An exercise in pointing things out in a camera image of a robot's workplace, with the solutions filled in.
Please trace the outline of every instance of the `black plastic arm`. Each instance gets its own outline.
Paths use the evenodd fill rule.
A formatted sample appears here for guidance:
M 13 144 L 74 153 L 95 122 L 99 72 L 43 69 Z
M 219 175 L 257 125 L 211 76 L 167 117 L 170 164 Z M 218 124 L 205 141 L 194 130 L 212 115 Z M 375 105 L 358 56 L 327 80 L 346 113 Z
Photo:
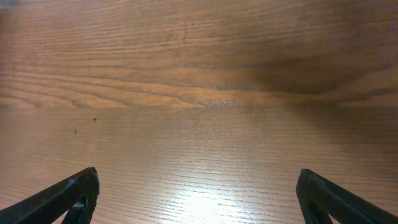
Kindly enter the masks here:
M 88 224 L 100 194 L 97 171 L 90 167 L 0 211 L 0 224 L 52 223 L 67 210 L 63 224 Z
M 301 170 L 296 193 L 306 224 L 332 224 L 329 215 L 344 224 L 398 223 L 398 217 L 308 169 Z

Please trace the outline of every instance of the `wooden surface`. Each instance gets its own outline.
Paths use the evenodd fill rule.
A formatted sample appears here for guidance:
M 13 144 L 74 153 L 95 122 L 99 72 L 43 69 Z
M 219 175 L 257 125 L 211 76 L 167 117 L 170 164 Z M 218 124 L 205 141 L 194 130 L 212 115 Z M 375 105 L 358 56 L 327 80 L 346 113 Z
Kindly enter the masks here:
M 397 12 L 20 0 L 0 11 L 0 209 L 94 166 L 92 223 L 303 223 L 308 168 L 398 215 Z
M 93 223 L 303 223 L 309 168 L 398 215 L 397 112 L 2 110 L 0 207 L 95 166 Z
M 397 105 L 396 1 L 18 3 L 3 107 Z

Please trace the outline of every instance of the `tabletop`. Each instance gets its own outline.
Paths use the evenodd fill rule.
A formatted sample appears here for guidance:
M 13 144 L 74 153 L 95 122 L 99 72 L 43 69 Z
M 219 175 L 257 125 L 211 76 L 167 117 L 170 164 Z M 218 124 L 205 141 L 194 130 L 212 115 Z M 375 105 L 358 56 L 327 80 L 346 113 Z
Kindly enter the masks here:
M 303 223 L 307 168 L 398 215 L 397 12 L 388 0 L 0 9 L 0 209 L 96 167 L 92 223 Z

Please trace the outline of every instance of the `brown wood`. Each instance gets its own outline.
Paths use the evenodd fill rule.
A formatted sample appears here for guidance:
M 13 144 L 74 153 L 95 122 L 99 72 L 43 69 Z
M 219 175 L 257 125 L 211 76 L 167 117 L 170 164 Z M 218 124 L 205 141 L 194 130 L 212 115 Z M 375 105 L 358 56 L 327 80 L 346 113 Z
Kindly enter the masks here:
M 93 223 L 303 223 L 295 184 L 309 168 L 398 215 L 397 120 L 388 108 L 2 110 L 0 207 L 94 166 Z
M 21 0 L 3 107 L 397 105 L 390 0 Z
M 0 11 L 0 209 L 95 166 L 92 223 L 303 223 L 309 168 L 398 215 L 397 12 L 20 0 Z

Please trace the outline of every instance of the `wooden table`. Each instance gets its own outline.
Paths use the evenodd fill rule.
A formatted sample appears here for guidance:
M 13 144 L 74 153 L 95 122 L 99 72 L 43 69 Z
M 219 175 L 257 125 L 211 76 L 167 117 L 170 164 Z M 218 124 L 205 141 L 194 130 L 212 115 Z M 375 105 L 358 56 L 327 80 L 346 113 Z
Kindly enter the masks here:
M 397 12 L 21 0 L 0 11 L 0 208 L 94 166 L 92 223 L 303 223 L 308 168 L 398 215 Z

